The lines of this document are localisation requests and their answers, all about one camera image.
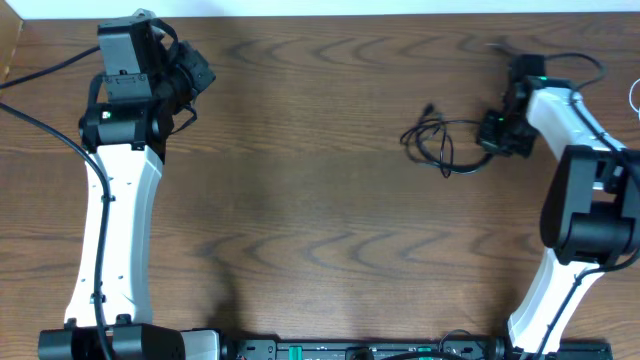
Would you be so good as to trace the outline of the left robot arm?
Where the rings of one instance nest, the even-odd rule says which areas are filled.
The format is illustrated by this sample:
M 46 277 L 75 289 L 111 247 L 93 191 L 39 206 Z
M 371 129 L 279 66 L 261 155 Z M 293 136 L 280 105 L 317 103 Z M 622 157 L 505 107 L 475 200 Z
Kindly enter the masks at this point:
M 174 117 L 213 81 L 205 58 L 151 11 L 100 24 L 104 71 L 79 121 L 88 204 L 64 324 L 40 333 L 42 359 L 215 359 L 212 330 L 153 322 L 148 263 L 155 193 Z

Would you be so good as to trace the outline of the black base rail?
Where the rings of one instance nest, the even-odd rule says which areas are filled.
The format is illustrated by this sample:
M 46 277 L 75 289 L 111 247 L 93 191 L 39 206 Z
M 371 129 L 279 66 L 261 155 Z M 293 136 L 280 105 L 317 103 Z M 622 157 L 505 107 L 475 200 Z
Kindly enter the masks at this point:
M 502 338 L 454 335 L 428 342 L 295 342 L 272 339 L 225 340 L 221 360 L 349 360 L 349 359 L 536 359 L 510 347 Z

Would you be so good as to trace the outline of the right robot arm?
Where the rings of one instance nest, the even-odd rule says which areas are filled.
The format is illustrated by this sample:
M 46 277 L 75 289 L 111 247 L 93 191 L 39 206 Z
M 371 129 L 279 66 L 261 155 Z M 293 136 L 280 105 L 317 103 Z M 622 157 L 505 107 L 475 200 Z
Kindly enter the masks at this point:
M 502 359 L 582 359 L 562 334 L 604 274 L 639 259 L 639 153 L 613 138 L 584 105 L 580 86 L 550 77 L 549 55 L 510 58 L 503 108 L 481 122 L 491 155 L 527 157 L 543 138 L 558 161 L 540 214 L 545 247 L 522 303 L 507 320 Z

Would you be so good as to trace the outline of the cardboard box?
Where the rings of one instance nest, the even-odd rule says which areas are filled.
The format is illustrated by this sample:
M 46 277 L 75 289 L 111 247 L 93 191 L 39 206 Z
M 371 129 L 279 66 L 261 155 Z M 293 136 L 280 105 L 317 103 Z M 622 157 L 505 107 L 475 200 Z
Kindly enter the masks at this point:
M 11 62 L 23 29 L 23 19 L 5 1 L 0 3 L 0 71 L 4 83 L 10 72 Z

